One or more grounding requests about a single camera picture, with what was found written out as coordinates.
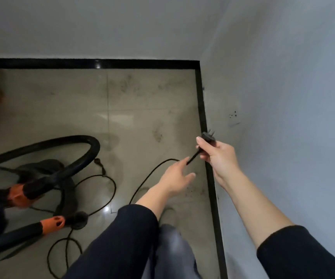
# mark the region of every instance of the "black baseboard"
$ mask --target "black baseboard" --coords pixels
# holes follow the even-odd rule
[[[195,70],[198,100],[198,113],[202,132],[207,131],[204,94],[200,62],[198,60],[139,60],[139,59],[0,59],[0,68],[3,69],[94,69],[94,68],[119,68],[119,69],[174,69]],[[205,164],[208,180],[208,192],[213,219],[214,234],[216,239],[216,252],[219,261],[221,279],[228,279],[226,259],[222,232],[220,228],[218,205],[214,175],[209,164]]]
[[[198,60],[153,59],[0,59],[0,68],[6,69],[90,69],[130,68],[164,70],[199,70]]]

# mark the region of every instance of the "vacuum cleaner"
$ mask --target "vacuum cleaner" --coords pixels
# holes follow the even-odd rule
[[[1,164],[35,151],[76,143],[89,144],[90,149],[81,158],[67,166],[56,159],[46,159],[38,163],[24,164],[16,169],[0,167],[0,170],[12,172],[18,176],[16,184],[9,188],[0,189],[0,252],[29,241],[34,243],[42,235],[58,231],[63,227],[69,226],[78,230],[87,224],[88,215],[85,212],[77,211],[75,183],[71,177],[96,158],[100,144],[94,137],[77,135],[46,140],[0,154]],[[54,211],[53,217],[4,233],[8,223],[5,209],[11,207],[29,208],[50,190],[61,192],[60,203]]]

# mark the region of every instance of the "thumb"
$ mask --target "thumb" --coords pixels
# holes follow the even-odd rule
[[[207,152],[209,155],[214,154],[216,148],[210,145],[207,141],[205,141],[201,137],[197,137],[196,141],[199,147],[203,149],[205,152]]]
[[[196,178],[196,173],[190,173],[185,177],[186,184],[188,185]]]

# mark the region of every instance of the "gray pants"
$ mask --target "gray pants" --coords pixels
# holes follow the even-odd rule
[[[157,248],[151,251],[142,279],[202,279],[191,247],[175,227],[160,227]]]

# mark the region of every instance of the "hand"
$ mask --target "hand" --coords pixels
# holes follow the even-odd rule
[[[159,186],[168,190],[170,197],[176,196],[186,189],[196,177],[195,173],[190,173],[187,176],[183,175],[183,169],[186,167],[188,160],[189,157],[186,157],[170,165],[158,183]]]
[[[196,148],[204,150],[200,158],[211,164],[216,180],[224,188],[229,175],[234,171],[240,171],[234,147],[219,141],[212,146],[201,137],[197,137],[196,141]]]

